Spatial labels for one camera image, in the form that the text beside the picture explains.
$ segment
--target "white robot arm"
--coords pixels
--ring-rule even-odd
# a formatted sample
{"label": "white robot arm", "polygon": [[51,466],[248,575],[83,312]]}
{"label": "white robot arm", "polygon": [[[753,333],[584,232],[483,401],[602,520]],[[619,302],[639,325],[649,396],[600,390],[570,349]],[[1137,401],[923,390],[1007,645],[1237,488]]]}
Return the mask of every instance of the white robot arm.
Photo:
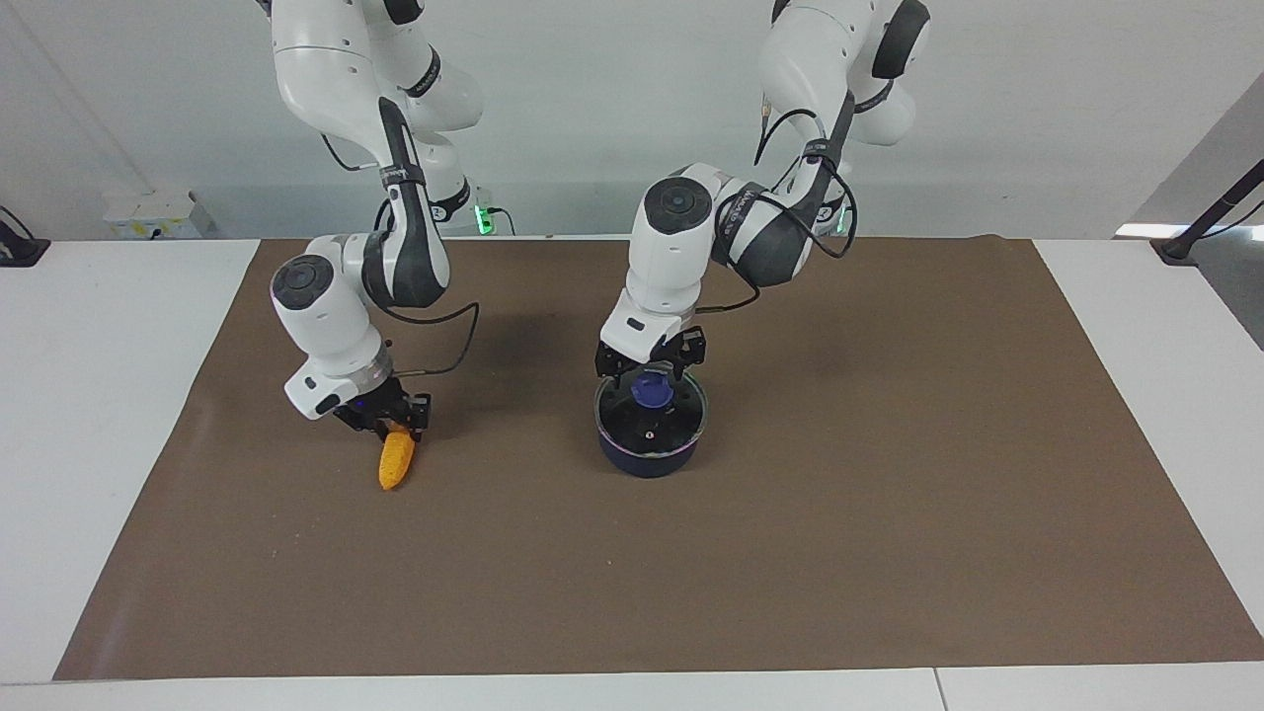
{"label": "white robot arm", "polygon": [[451,143],[435,132],[474,125],[482,94],[426,42],[422,1],[258,1],[272,19],[286,105],[373,156],[394,218],[384,233],[317,238],[277,271],[277,315],[308,354],[286,393],[310,419],[334,412],[382,436],[393,421],[420,436],[428,399],[403,392],[367,307],[425,307],[447,288],[436,221],[464,211],[471,191]]}
{"label": "white robot arm", "polygon": [[695,163],[650,187],[632,229],[626,287],[602,328],[602,376],[667,361],[679,378],[700,362],[705,342],[690,326],[708,259],[755,288],[790,281],[814,235],[842,219],[843,142],[886,145],[913,125],[915,105],[896,80],[925,42],[930,15],[919,0],[779,0],[774,13],[760,78],[805,140],[794,180],[774,192]]}

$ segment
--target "brown paper mat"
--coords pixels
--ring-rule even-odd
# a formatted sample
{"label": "brown paper mat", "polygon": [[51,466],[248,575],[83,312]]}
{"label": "brown paper mat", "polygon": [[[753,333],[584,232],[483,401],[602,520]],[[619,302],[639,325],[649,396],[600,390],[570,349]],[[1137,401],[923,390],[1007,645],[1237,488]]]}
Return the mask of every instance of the brown paper mat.
{"label": "brown paper mat", "polygon": [[[867,239],[702,319],[712,426],[661,481],[592,423],[626,245],[451,244],[484,324],[393,493],[281,392],[301,248],[260,247],[58,679],[1264,659],[1030,243]],[[378,323],[402,368],[464,328]]]}

